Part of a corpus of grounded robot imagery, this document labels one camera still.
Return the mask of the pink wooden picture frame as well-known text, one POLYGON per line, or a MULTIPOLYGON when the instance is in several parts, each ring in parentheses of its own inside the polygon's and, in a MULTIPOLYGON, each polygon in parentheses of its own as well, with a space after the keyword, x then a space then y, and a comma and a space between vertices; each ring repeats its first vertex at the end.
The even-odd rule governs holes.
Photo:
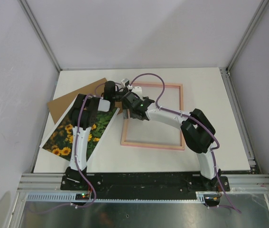
MULTIPOLYGON (((178 88, 179 89, 179 98, 180 98, 180 110, 184 108, 184 98, 183 98, 183 85, 182 84, 173 84, 167 83, 165 88, 178 88)), ((137 142, 127 142, 127 128, 128 128, 129 119, 125 119, 123 121, 123 129, 121 133, 121 145, 123 146, 131 146, 131 147, 142 147, 142 148, 154 148, 154 149, 165 149, 165 150, 184 150, 185 149, 185 140, 183 138, 183 134, 180 131, 180 140, 181 143, 179 146, 173 145, 161 145, 161 144, 152 144, 152 143, 137 143, 137 142)))

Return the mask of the clear acrylic sheet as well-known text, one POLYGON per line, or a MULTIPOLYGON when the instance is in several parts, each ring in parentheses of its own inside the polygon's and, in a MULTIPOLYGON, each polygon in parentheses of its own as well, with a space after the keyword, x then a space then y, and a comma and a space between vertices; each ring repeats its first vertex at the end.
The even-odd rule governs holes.
MULTIPOLYGON (((158 104, 168 109, 179 110, 179 89, 166 87, 158 104)), ((175 127, 156 121, 138 119, 129 119, 126 141, 173 146, 179 146, 181 143, 180 131, 175 127)))

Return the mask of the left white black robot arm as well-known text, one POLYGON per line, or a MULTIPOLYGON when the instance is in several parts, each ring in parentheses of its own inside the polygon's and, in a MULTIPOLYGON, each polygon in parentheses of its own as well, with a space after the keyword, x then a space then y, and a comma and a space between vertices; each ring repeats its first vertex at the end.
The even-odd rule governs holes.
POLYGON ((87 168, 87 161, 118 114, 116 103, 128 92, 126 86, 113 81, 102 85, 100 96, 78 94, 70 109, 73 142, 69 167, 72 170, 87 168))

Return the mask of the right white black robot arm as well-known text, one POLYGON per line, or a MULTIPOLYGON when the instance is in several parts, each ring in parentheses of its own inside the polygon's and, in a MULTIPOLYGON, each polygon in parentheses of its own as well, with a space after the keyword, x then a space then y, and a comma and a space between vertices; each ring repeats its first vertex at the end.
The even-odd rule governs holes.
POLYGON ((139 98, 133 92, 127 92, 121 103, 130 118, 160 122, 179 129, 187 147, 197 154, 202 187, 213 190, 218 186, 219 175, 213 150, 220 145, 214 136, 215 129, 201 110, 194 109, 189 113, 171 110, 148 97, 139 98))

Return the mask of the sunflower photo print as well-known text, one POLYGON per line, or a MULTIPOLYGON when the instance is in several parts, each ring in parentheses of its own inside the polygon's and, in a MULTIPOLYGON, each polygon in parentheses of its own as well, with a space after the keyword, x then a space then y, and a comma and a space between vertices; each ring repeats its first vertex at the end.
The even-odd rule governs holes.
MULTIPOLYGON (((95 150, 105 130, 109 128, 109 123, 116 116, 117 108, 113 111, 101 112, 96 115, 96 122, 92 125, 88 135, 86 159, 88 160, 95 150)), ((49 138, 41 144, 41 148, 53 153, 67 161, 71 159, 72 146, 74 140, 73 125, 69 119, 69 114, 61 116, 62 120, 58 122, 58 126, 51 132, 49 138)))

